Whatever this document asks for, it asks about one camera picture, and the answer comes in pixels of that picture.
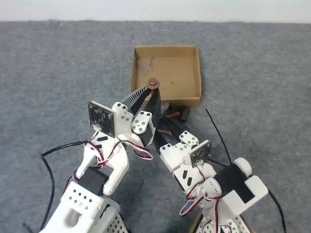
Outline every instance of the cardboard tray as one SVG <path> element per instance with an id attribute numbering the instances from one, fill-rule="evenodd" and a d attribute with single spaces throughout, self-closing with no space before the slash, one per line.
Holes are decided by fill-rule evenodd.
<path id="1" fill-rule="evenodd" d="M 132 91 L 160 81 L 162 102 L 195 107 L 201 98 L 199 52 L 195 45 L 135 46 Z"/>

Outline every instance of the small object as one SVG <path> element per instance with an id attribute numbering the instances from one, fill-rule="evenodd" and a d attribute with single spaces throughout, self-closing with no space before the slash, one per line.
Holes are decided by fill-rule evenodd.
<path id="1" fill-rule="evenodd" d="M 180 117 L 180 113 L 179 112 L 175 112 L 175 113 L 167 114 L 165 116 L 167 118 L 175 118 L 175 117 Z"/>
<path id="2" fill-rule="evenodd" d="M 156 78 L 150 78 L 147 82 L 147 88 L 153 90 L 160 86 L 160 82 Z"/>
<path id="3" fill-rule="evenodd" d="M 163 130 L 163 129 L 157 129 L 158 132 L 161 132 L 161 133 L 165 133 L 165 134 L 168 134 L 170 136 L 173 136 L 172 132 L 169 131 L 169 130 Z"/>

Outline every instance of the white servo bracket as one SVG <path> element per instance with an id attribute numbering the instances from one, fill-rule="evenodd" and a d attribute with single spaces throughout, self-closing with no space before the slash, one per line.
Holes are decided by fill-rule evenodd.
<path id="1" fill-rule="evenodd" d="M 151 113 L 140 111 L 133 120 L 132 123 L 133 132 L 136 134 L 142 134 L 146 132 L 149 122 L 152 123 L 151 119 L 152 119 Z"/>
<path id="2" fill-rule="evenodd" d="M 199 144 L 199 139 L 189 133 L 187 130 L 183 131 L 183 133 L 179 136 L 179 139 L 181 142 L 189 145 L 189 146 L 194 146 Z"/>

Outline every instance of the perforated white bracket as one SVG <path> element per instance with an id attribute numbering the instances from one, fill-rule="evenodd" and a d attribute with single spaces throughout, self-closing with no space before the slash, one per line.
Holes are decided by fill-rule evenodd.
<path id="1" fill-rule="evenodd" d="M 132 130 L 136 134 L 146 132 L 149 122 L 151 122 L 152 114 L 145 111 L 140 111 L 132 123 Z"/>
<path id="2" fill-rule="evenodd" d="M 112 110 L 116 112 L 115 132 L 116 136 L 124 133 L 130 133 L 134 115 L 128 112 L 128 107 L 120 102 L 115 102 Z"/>
<path id="3" fill-rule="evenodd" d="M 175 146 L 172 146 L 169 143 L 160 148 L 160 158 L 165 163 L 168 170 L 173 172 L 183 163 L 183 157 L 187 156 L 190 150 L 191 147 L 186 144 L 179 142 Z"/>
<path id="4" fill-rule="evenodd" d="M 194 146 L 199 144 L 199 139 L 197 139 L 194 135 L 190 134 L 187 130 L 183 131 L 183 133 L 179 136 L 181 142 Z"/>
<path id="5" fill-rule="evenodd" d="M 78 213 L 95 219 L 99 215 L 99 211 L 105 201 L 76 182 L 71 181 L 65 190 L 61 201 Z"/>
<path id="6" fill-rule="evenodd" d="M 196 229 L 195 233 L 215 233 L 215 223 L 214 221 L 205 225 L 206 218 L 204 217 Z M 234 219 L 229 219 L 226 223 L 221 223 L 219 227 L 224 233 L 251 233 L 247 225 L 240 216 L 236 216 Z"/>

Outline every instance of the black cable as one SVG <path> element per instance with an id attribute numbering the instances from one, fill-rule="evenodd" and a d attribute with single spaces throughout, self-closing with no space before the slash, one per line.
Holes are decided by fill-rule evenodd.
<path id="1" fill-rule="evenodd" d="M 218 133 L 218 136 L 220 137 L 220 140 L 222 141 L 222 144 L 223 144 L 223 146 L 224 146 L 224 148 L 225 148 L 225 152 L 227 153 L 228 160 L 229 160 L 230 164 L 232 164 L 231 157 L 230 157 L 230 155 L 229 155 L 227 146 L 225 145 L 225 141 L 224 141 L 222 135 L 220 134 L 220 132 L 219 132 L 219 130 L 218 130 L 216 124 L 214 123 L 214 120 L 213 120 L 212 116 L 210 115 L 209 111 L 207 110 L 207 108 L 206 108 L 205 110 L 206 110 L 206 112 L 207 112 L 207 114 L 208 114 L 208 116 L 209 116 L 209 118 L 210 118 L 210 121 L 212 122 L 213 126 L 215 127 L 215 129 L 216 129 L 216 131 L 217 131 L 217 133 Z"/>
<path id="2" fill-rule="evenodd" d="M 48 219 L 48 216 L 49 216 L 49 213 L 50 213 L 50 210 L 51 210 L 51 206 L 52 206 L 52 203 L 53 203 L 53 199 L 54 199 L 54 193 L 55 193 L 55 180 L 54 180 L 54 176 L 53 176 L 53 172 L 51 170 L 51 167 L 49 166 L 49 163 L 48 161 L 46 160 L 45 156 L 57 151 L 57 150 L 62 150 L 64 148 L 67 148 L 67 147 L 73 147 L 73 146 L 78 146 L 78 145 L 81 145 L 81 144 L 85 144 L 87 143 L 88 140 L 86 141 L 78 141 L 78 142 L 72 142 L 72 143 L 68 143 L 68 144 L 64 144 L 64 145 L 61 145 L 61 146 L 58 146 L 58 147 L 55 147 L 43 154 L 41 154 L 41 159 L 42 161 L 44 162 L 45 164 L 45 167 L 47 168 L 48 172 L 49 172 L 49 175 L 50 175 L 50 179 L 51 179 L 51 184 L 52 184 L 52 189 L 51 189 L 51 196 L 50 196 L 50 201 L 49 201 L 49 204 L 48 204 L 48 207 L 47 207 L 47 210 L 45 212 L 45 215 L 44 215 L 44 218 L 42 220 L 42 223 L 41 223 L 41 226 L 40 226 L 40 229 L 39 231 L 43 230 L 46 222 L 47 222 L 47 219 Z M 29 233 L 33 233 L 33 230 L 31 230 L 31 228 L 26 224 L 26 223 L 23 223 L 23 227 L 26 228 L 26 230 L 29 232 Z"/>
<path id="3" fill-rule="evenodd" d="M 269 195 L 271 196 L 271 198 L 273 199 L 273 201 L 275 202 L 279 212 L 280 212 L 280 215 L 281 215 L 281 219 L 282 219 L 282 226 L 283 226 L 283 230 L 284 230 L 284 233 L 286 233 L 286 224 L 285 224 L 285 217 L 284 217 L 284 214 L 283 214 L 283 210 L 282 210 L 282 207 L 281 205 L 278 203 L 276 197 L 274 196 L 274 194 L 271 192 L 270 189 L 268 189 L 268 192 L 269 192 Z"/>
<path id="4" fill-rule="evenodd" d="M 214 125 L 214 127 L 215 127 L 215 129 L 216 129 L 216 131 L 217 131 L 217 133 L 218 133 L 218 135 L 219 135 L 219 137 L 220 137 L 222 143 L 223 143 L 223 146 L 224 146 L 225 151 L 226 151 L 226 153 L 227 153 L 228 160 L 229 160 L 229 162 L 230 162 L 230 164 L 231 164 L 231 163 L 232 163 L 232 162 L 231 162 L 231 158 L 230 158 L 229 152 L 228 152 L 228 150 L 227 150 L 227 147 L 226 147 L 226 145 L 225 145 L 225 142 L 224 142 L 224 140 L 223 140 L 223 137 L 221 136 L 221 134 L 220 134 L 220 132 L 219 132 L 219 130 L 218 130 L 216 124 L 214 123 L 212 116 L 209 114 L 207 108 L 206 108 L 205 110 L 206 110 L 206 112 L 207 112 L 207 114 L 208 114 L 208 116 L 209 116 L 209 118 L 210 118 L 212 124 Z M 220 165 L 220 166 L 224 166 L 224 167 L 227 166 L 227 165 L 225 165 L 225 164 L 219 163 L 219 162 L 217 162 L 217 161 L 215 161 L 215 160 L 212 160 L 212 159 L 209 159 L 209 158 L 208 158 L 208 160 L 210 160 L 211 162 L 213 162 L 213 163 L 215 163 L 215 164 L 218 164 L 218 165 Z M 273 201 L 275 202 L 275 204 L 276 204 L 276 206 L 277 206 L 277 208 L 278 208 L 278 210 L 279 210 L 279 212 L 280 212 L 284 233 L 287 233 L 287 231 L 286 231 L 286 224 L 285 224 L 285 217 L 284 217 L 284 214 L 283 214 L 282 207 L 281 207 L 281 205 L 278 203 L 276 197 L 274 196 L 274 194 L 271 192 L 270 189 L 268 189 L 268 192 L 269 192 L 269 195 L 271 196 L 271 198 L 272 198 Z"/>
<path id="5" fill-rule="evenodd" d="M 29 232 L 29 233 L 34 233 L 34 231 L 26 224 L 23 222 L 23 227 Z"/>
<path id="6" fill-rule="evenodd" d="M 218 161 L 216 161 L 216 160 L 213 160 L 213 159 L 210 159 L 210 158 L 207 158 L 207 160 L 209 160 L 209 161 L 211 161 L 212 163 L 215 163 L 215 164 L 217 164 L 217 165 L 219 165 L 219 166 L 223 166 L 223 167 L 228 166 L 228 165 L 226 165 L 226 164 L 220 163 L 220 162 L 218 162 Z"/>

